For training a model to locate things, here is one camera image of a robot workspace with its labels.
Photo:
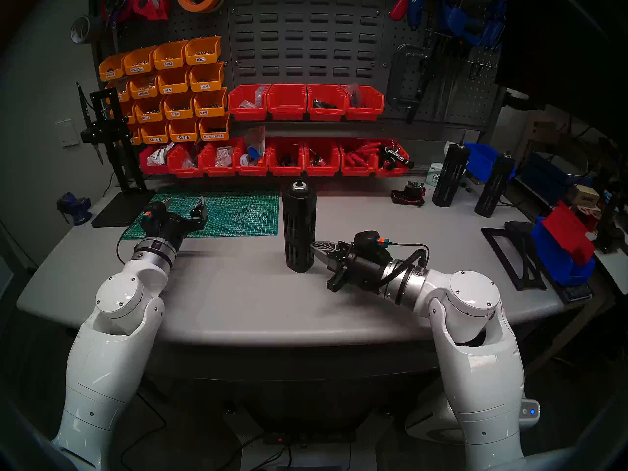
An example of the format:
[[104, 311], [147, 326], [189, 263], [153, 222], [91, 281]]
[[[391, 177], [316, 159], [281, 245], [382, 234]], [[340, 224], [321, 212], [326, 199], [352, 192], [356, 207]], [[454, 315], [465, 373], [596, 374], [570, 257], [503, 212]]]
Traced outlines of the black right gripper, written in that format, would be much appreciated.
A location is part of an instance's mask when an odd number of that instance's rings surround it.
[[359, 247], [343, 241], [315, 241], [311, 243], [316, 258], [332, 271], [327, 289], [338, 292], [346, 283], [364, 291], [380, 293], [381, 280], [396, 269], [399, 261], [387, 248], [379, 244]]

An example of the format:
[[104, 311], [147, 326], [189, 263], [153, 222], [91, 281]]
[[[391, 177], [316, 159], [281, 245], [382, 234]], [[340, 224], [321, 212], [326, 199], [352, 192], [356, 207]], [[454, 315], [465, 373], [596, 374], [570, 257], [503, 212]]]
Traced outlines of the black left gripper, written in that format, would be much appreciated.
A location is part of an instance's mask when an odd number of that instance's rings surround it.
[[[173, 197], [161, 200], [163, 211], [168, 211]], [[178, 252], [183, 240], [198, 227], [205, 227], [208, 219], [207, 203], [203, 195], [199, 196], [194, 208], [190, 211], [190, 219], [176, 213], [147, 213], [147, 238], [159, 238], [168, 242]]]

